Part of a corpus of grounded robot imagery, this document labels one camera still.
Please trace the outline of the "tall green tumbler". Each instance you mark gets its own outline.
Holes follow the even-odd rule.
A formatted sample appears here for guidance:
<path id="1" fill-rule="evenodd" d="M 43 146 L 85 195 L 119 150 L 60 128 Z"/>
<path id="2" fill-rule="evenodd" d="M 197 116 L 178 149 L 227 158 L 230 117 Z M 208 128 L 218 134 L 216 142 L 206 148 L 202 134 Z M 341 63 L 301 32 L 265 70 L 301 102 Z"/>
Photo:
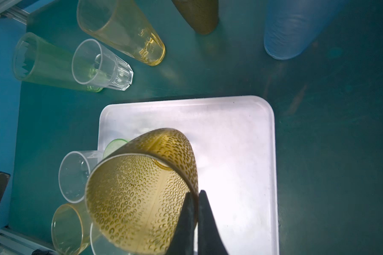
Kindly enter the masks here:
<path id="1" fill-rule="evenodd" d="M 12 72 L 16 79 L 23 82 L 100 92 L 102 88 L 76 82 L 72 75 L 72 57 L 70 52 L 54 46 L 33 33 L 26 33 L 16 45 L 12 58 Z"/>

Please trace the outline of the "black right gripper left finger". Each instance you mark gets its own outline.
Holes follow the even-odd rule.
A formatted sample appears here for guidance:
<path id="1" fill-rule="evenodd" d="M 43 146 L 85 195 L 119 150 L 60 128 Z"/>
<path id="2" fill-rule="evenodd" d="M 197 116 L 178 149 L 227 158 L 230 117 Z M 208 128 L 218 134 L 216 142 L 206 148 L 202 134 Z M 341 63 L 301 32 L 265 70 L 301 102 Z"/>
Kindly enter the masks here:
<path id="1" fill-rule="evenodd" d="M 166 255 L 193 255 L 196 210 L 193 195 L 186 193 L 180 217 Z"/>

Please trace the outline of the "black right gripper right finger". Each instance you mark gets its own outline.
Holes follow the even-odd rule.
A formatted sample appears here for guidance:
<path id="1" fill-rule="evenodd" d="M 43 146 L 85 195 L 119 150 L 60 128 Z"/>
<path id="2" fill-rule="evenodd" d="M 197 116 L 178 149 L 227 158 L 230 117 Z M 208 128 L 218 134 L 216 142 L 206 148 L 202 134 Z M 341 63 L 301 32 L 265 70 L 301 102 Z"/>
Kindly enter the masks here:
<path id="1" fill-rule="evenodd" d="M 220 238 L 210 202 L 204 190 L 201 190 L 199 194 L 198 221 L 198 254 L 227 255 L 228 252 Z"/>

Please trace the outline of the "clear faceted glass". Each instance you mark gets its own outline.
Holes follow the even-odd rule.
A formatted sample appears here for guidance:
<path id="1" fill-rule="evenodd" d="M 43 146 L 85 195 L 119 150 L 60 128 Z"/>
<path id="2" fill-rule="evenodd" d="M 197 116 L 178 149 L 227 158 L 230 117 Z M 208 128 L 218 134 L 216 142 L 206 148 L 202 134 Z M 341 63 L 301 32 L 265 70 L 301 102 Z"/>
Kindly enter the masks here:
<path id="1" fill-rule="evenodd" d="M 133 82 L 131 66 L 95 39 L 80 43 L 72 58 L 72 75 L 81 85 L 127 90 Z"/>
<path id="2" fill-rule="evenodd" d="M 102 160 L 97 150 L 72 151 L 62 160 L 59 168 L 59 188 L 63 197 L 76 204 L 84 199 L 85 186 L 94 167 Z"/>
<path id="3" fill-rule="evenodd" d="M 94 255 L 130 255 L 112 244 L 94 223 L 90 226 L 90 245 Z"/>

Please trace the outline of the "short yellow amber glass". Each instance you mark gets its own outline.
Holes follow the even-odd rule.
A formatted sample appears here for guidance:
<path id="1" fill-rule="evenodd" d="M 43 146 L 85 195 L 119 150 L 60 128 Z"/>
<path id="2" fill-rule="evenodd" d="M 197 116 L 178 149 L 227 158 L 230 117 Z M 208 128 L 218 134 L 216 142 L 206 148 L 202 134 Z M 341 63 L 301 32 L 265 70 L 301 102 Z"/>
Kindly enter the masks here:
<path id="1" fill-rule="evenodd" d="M 61 255 L 78 255 L 90 245 L 92 221 L 84 201 L 61 205 L 54 213 L 51 236 Z"/>

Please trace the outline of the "short brown textured cup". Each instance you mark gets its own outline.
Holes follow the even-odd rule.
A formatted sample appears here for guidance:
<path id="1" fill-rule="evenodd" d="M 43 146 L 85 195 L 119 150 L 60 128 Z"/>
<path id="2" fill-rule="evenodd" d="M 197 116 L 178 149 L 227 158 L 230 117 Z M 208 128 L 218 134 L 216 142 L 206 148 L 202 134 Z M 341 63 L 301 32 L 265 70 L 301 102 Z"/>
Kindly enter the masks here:
<path id="1" fill-rule="evenodd" d="M 94 225 L 114 246 L 136 255 L 163 255 L 186 194 L 198 204 L 198 173 L 187 137 L 177 129 L 145 133 L 103 159 L 86 184 Z"/>

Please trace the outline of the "short green glass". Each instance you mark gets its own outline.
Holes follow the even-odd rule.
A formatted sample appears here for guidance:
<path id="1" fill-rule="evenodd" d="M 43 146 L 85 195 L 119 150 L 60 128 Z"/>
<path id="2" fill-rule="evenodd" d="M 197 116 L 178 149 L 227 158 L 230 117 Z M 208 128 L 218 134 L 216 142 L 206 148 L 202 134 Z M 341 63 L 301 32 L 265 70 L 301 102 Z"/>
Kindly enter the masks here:
<path id="1" fill-rule="evenodd" d="M 115 152 L 116 150 L 118 150 L 120 147 L 124 146 L 125 144 L 127 144 L 128 141 L 124 140 L 124 139 L 114 139 L 112 140 L 108 145 L 107 147 L 105 148 L 104 150 L 104 153 L 103 153 L 103 159 L 105 159 L 106 157 L 108 157 L 109 155 L 111 155 L 113 152 Z"/>

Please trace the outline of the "dark brown textured tall cup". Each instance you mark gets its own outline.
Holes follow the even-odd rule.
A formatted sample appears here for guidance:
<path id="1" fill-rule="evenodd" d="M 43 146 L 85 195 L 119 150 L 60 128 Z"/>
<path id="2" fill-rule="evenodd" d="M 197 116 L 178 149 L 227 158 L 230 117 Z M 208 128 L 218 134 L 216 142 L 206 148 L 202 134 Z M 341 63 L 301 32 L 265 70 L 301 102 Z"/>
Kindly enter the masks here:
<path id="1" fill-rule="evenodd" d="M 219 22 L 218 0 L 172 0 L 186 22 L 201 35 L 210 34 Z"/>

